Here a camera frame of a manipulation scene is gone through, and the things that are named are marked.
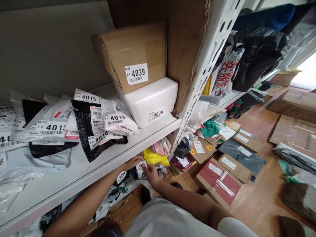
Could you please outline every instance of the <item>wooden floor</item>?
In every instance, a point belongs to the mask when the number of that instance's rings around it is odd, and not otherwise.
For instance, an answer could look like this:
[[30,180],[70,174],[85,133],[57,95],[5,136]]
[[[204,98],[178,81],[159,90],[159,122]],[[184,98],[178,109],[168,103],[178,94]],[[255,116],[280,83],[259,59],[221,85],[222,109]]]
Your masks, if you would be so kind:
[[[313,224],[290,210],[280,199],[284,184],[283,172],[278,164],[278,157],[271,151],[275,145],[267,142],[279,118],[279,114],[266,109],[274,98],[265,104],[252,108],[238,120],[235,120],[241,124],[243,130],[256,135],[258,140],[265,143],[258,155],[264,158],[267,163],[260,172],[256,183],[249,181],[242,186],[229,211],[261,237],[280,236],[278,215],[298,219],[316,230]],[[199,168],[197,165],[195,169],[179,176],[169,175],[164,176],[164,179],[169,183],[177,181],[186,190],[201,192],[191,178],[198,172]],[[139,186],[120,208],[108,216],[112,219],[111,221],[115,221],[121,226],[124,233],[142,210],[141,188]]]

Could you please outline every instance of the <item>orange sticker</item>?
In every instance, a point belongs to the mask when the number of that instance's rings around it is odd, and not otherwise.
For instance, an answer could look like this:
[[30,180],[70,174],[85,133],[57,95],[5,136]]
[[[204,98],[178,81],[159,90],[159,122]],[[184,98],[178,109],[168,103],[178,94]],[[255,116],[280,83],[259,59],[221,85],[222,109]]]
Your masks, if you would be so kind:
[[210,145],[206,146],[206,148],[207,148],[208,150],[213,150],[213,147],[211,147]]
[[194,155],[196,152],[195,152],[195,150],[191,149],[190,153],[191,153],[192,155]]

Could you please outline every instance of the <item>white shirt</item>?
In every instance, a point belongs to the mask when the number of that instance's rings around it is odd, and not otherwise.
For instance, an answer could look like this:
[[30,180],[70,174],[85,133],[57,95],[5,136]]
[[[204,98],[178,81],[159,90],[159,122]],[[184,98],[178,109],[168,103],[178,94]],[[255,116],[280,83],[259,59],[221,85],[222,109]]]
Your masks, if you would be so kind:
[[125,237],[258,237],[242,222],[232,217],[223,218],[217,229],[203,224],[171,202],[155,198],[144,206]]

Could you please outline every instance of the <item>person's right hand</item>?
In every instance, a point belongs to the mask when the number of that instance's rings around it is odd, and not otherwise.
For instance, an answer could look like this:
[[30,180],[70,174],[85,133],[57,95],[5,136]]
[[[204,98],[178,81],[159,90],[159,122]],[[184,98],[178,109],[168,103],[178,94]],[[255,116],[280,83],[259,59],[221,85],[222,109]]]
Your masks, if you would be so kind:
[[146,174],[148,182],[155,189],[157,184],[160,182],[158,172],[156,170],[156,167],[153,164],[148,164],[147,166],[148,167],[146,167],[145,165],[142,165],[143,171]]

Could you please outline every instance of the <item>metal shelf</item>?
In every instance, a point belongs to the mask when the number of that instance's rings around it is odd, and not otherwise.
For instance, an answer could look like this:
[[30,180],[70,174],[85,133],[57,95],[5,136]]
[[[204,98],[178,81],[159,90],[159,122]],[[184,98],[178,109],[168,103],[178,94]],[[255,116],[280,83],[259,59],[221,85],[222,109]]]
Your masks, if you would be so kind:
[[[266,79],[268,79],[271,76],[274,76],[275,74],[277,74],[279,72],[278,69],[273,70],[272,72],[268,73],[267,75],[265,75],[264,77],[261,77],[253,86],[258,85],[259,83],[265,81]],[[240,92],[240,91],[235,91],[232,90],[231,94],[223,97],[220,101],[219,107],[221,108],[226,108],[227,106],[229,106],[231,103],[233,103],[234,101],[238,100],[240,97],[242,97],[244,94],[246,94],[247,92]]]
[[30,225],[39,216],[176,130],[180,123],[181,119],[168,114],[140,129],[139,134],[129,136],[127,144],[110,147],[91,163],[88,162],[80,144],[74,147],[70,157],[71,164],[65,171],[33,179],[18,194],[12,206],[0,219],[0,236],[11,236]]

